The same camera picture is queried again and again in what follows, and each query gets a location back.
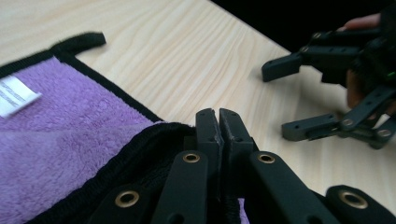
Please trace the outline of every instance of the microfiber towel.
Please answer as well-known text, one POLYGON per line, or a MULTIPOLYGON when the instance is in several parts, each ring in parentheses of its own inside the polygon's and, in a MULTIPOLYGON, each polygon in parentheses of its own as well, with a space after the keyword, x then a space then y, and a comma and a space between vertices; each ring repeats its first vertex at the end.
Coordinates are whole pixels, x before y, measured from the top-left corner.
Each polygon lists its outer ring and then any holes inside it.
MULTIPOLYGON (((101 33, 77 35, 0 66, 0 80, 15 77, 41 94, 0 118, 0 223, 88 223, 127 184, 158 195, 184 138, 195 135, 75 57, 105 43, 101 33)), ((248 223, 239 204, 216 216, 248 223)))
POLYGON ((0 119, 0 223, 27 221, 50 208, 153 124, 56 58, 13 76, 42 97, 0 119))

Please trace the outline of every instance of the human hand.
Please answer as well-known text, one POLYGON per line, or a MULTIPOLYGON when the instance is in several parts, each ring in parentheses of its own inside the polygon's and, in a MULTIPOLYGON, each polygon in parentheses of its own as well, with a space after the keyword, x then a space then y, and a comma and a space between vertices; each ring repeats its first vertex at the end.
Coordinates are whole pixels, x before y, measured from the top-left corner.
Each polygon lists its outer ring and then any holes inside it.
MULTIPOLYGON (((347 21, 343 27, 340 27, 338 31, 345 30, 359 30, 359 29, 372 29, 379 26, 380 14, 373 14, 365 17, 355 18, 347 21)), ((346 71, 346 102, 350 108, 358 105, 361 100, 366 96, 366 92, 363 91, 364 80, 361 79, 352 70, 346 71)), ((391 103, 387 114, 392 115, 396 113, 396 102, 391 103)))

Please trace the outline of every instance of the metal grommet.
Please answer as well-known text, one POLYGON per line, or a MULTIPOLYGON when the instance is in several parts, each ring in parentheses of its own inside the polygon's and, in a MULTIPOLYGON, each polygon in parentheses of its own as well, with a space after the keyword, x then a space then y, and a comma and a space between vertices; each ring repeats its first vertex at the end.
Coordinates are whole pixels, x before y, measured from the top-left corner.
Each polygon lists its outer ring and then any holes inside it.
POLYGON ((354 208, 365 209, 369 206, 367 201, 360 195, 347 190, 340 190, 338 196, 343 203, 346 203, 347 205, 354 208))
POLYGON ((386 129, 379 130, 377 133, 380 137, 389 137, 392 134, 390 130, 386 130, 386 129))
POLYGON ((183 161, 198 162, 201 158, 197 154, 189 153, 183 156, 183 161))
POLYGON ((345 126, 350 126, 350 125, 353 124, 353 120, 352 120, 352 119, 344 119, 344 120, 343 120, 343 124, 344 124, 345 126))
POLYGON ((133 190, 126 190, 117 195, 115 204, 118 207, 126 208, 136 204, 137 201, 139 201, 139 194, 133 190))
POLYGON ((264 163, 273 163, 275 161, 274 157, 267 154, 260 154, 259 156, 257 156, 257 159, 264 163))

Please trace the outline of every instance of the wooden table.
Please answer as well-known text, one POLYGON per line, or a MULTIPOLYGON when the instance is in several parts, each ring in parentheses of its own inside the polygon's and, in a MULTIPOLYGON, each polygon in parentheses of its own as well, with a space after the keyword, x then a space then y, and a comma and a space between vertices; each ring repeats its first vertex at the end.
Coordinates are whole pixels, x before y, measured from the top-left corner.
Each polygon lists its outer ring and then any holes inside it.
POLYGON ((309 66, 262 82, 261 67, 289 54, 206 0, 2 0, 0 63, 88 31, 107 44, 78 55, 159 117, 194 125, 201 109, 238 113, 260 150, 279 155, 312 190, 358 188, 396 214, 396 141, 373 150, 347 138, 289 142, 282 123, 348 111, 346 91, 309 66))

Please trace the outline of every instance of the white label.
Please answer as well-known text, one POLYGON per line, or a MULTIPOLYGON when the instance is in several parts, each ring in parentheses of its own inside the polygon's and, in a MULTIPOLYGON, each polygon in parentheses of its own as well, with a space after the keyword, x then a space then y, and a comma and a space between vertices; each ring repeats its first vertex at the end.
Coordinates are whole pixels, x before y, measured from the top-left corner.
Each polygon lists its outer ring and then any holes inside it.
POLYGON ((0 79, 0 116, 8 118, 41 96, 25 86, 19 79, 8 76, 0 79))

